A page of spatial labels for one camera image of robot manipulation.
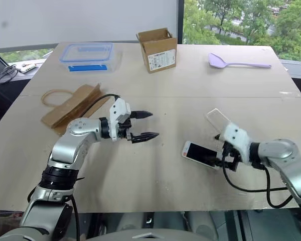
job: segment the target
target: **purple spatula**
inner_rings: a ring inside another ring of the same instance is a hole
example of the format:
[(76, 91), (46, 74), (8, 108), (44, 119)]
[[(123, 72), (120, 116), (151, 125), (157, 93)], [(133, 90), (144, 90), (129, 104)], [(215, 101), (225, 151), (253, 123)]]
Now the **purple spatula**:
[(210, 53), (209, 54), (209, 62), (211, 66), (214, 66), (216, 68), (223, 69), (228, 65), (247, 65), (247, 66), (254, 66), (254, 67), (260, 67), (260, 68), (271, 68), (270, 64), (250, 64), (250, 63), (226, 63), (224, 60), (215, 55)]

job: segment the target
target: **cardboard box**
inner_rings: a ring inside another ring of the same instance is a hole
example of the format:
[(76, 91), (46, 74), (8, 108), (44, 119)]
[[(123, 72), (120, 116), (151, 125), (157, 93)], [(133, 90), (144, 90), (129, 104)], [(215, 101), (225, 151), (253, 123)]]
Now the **cardboard box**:
[(144, 64), (149, 73), (176, 66), (177, 39), (167, 28), (138, 33)]

